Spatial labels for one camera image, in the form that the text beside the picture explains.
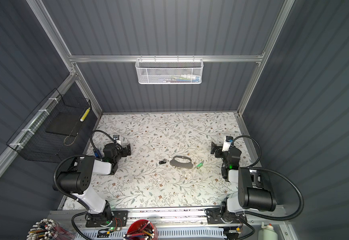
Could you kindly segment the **black key tag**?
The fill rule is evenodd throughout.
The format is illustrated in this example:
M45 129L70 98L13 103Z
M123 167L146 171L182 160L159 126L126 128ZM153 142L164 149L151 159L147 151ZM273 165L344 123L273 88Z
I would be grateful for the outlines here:
M166 163L167 163L167 159L163 159L163 160L159 161L160 165L163 165L163 164L166 164Z

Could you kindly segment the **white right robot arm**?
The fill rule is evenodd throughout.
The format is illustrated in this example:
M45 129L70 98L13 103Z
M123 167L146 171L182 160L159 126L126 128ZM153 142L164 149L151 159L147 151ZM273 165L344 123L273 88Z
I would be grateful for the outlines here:
M237 192L231 197L225 198L219 208L209 208L204 211L207 222L212 225L247 222L246 216L255 216L271 221L288 221L297 218L304 208L304 198L299 188L285 175L266 168L257 167L261 153L257 154L254 163L242 167L239 163L241 150L235 146L235 142L245 136L227 136L218 146L211 143L210 153L216 158L222 159L221 176L229 183L237 184ZM277 202L271 184L270 175L275 175L285 180L297 194L297 209L286 216L273 217L269 212L276 209Z

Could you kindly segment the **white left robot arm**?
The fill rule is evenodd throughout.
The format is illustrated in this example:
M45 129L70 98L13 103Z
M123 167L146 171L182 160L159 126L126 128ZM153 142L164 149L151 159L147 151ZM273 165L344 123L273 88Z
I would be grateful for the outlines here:
M104 134L111 140L102 151L95 146L95 133ZM81 215L85 217L87 228L103 227L117 231L126 225L128 212L114 213L110 203L94 190L91 181L92 175L114 175L119 161L132 154L131 144L119 135L110 136L101 130L90 133L90 143L95 151L92 156L71 156L58 164L53 174L53 188L85 208Z

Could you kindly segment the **green key tag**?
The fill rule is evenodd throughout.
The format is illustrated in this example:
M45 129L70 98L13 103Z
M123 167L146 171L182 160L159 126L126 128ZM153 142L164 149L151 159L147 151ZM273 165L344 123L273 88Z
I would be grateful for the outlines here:
M201 168L201 167L203 166L203 163L204 163L204 161L201 161L201 162L196 166L196 168L197 168L197 169Z

